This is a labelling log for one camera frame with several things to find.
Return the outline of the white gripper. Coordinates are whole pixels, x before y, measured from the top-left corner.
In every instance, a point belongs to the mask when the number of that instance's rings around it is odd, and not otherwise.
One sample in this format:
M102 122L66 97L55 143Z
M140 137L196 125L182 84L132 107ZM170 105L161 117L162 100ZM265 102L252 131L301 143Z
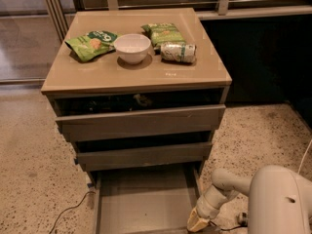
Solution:
M192 232L203 230L211 219L217 217L221 207L237 196L238 192L235 190L222 190L211 185L197 200L196 209L192 209L187 220L187 229Z

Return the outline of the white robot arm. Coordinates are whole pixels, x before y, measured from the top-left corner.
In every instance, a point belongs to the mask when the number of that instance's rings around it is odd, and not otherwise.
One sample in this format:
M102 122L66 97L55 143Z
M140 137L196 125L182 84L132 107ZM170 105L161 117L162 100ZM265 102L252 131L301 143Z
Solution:
M312 182L281 166L269 165L252 177L225 169L212 172L212 185L197 200L187 230L198 232L238 194L248 197L248 234L311 234Z

